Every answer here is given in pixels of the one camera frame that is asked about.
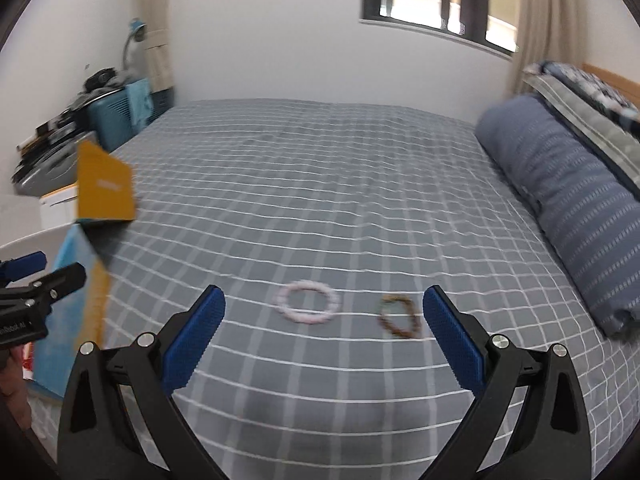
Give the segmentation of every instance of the cardboard box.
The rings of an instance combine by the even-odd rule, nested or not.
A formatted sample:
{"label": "cardboard box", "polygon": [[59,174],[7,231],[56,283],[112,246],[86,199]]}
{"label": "cardboard box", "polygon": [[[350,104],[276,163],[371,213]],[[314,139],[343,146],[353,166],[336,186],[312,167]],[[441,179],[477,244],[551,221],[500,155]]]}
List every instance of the cardboard box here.
{"label": "cardboard box", "polygon": [[127,221],[136,217],[132,171],[100,146],[78,147],[78,181],[40,199],[42,227],[74,222]]}

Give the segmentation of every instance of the curtain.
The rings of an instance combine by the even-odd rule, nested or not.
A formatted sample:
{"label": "curtain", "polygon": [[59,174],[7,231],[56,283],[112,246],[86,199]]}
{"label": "curtain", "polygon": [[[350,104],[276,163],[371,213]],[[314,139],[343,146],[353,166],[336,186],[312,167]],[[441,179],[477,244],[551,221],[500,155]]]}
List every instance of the curtain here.
{"label": "curtain", "polygon": [[581,67],[584,61],[584,0],[520,0],[520,9],[508,95],[528,91],[522,70],[530,63],[552,60]]}
{"label": "curtain", "polygon": [[174,85],[169,58],[168,3],[169,0],[136,0],[138,17],[146,23],[146,40],[143,45],[153,92],[166,90]]}

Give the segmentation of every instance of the bed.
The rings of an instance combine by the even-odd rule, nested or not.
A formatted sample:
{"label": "bed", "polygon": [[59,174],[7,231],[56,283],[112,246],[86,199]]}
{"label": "bed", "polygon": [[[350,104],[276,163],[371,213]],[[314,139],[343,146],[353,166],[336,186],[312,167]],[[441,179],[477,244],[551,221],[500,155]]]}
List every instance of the bed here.
{"label": "bed", "polygon": [[[524,128],[524,108],[542,113],[533,97],[522,107],[504,120]],[[156,332],[209,283],[224,290],[225,320],[174,397],[231,478],[418,478],[472,395],[426,324],[419,338],[394,338],[377,314],[383,294],[419,304],[433,284],[489,333],[523,348],[567,346],[594,477],[636,427],[640,343],[602,336],[470,124],[401,107],[195,102],[115,155],[135,168],[139,202],[129,226],[92,233],[113,276],[106,346]],[[280,315],[273,297],[297,280],[338,292],[335,319]],[[294,306],[323,308],[298,294]],[[516,392],[485,465],[499,459],[523,398]],[[58,409],[33,407],[36,432],[54,440]]]}

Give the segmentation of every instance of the metal bolt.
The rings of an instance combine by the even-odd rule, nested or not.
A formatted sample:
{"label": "metal bolt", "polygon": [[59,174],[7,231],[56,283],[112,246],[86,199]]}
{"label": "metal bolt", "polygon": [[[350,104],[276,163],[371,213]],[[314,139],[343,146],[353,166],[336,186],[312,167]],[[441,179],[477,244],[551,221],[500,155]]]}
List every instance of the metal bolt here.
{"label": "metal bolt", "polygon": [[558,357],[564,357],[565,355],[567,355],[567,351],[566,348],[562,345],[556,344],[554,345],[554,354],[556,354]]}
{"label": "metal bolt", "polygon": [[505,338],[505,336],[500,334],[494,335],[491,338],[491,342],[494,344],[494,346],[500,349],[507,348],[507,346],[509,346],[509,340]]}
{"label": "metal bolt", "polygon": [[151,346],[156,340],[156,336],[154,336],[151,332],[145,332],[138,337],[138,344],[144,348]]}
{"label": "metal bolt", "polygon": [[93,351],[94,351],[94,344],[91,341],[82,343],[82,346],[80,347],[80,353],[82,355],[89,355]]}

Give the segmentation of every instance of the blue lamp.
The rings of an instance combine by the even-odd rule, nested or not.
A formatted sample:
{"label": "blue lamp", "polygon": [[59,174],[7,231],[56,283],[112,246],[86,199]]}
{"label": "blue lamp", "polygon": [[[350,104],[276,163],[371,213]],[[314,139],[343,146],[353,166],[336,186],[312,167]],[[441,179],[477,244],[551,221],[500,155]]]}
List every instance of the blue lamp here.
{"label": "blue lamp", "polygon": [[129,63],[127,62],[127,54],[129,53],[129,45],[131,41],[135,41],[136,43],[140,43],[141,41],[145,41],[146,38],[146,23],[140,20],[139,18],[135,18],[131,20],[129,23],[129,37],[127,38],[127,42],[124,44],[124,50],[122,51],[122,69],[128,70]]}

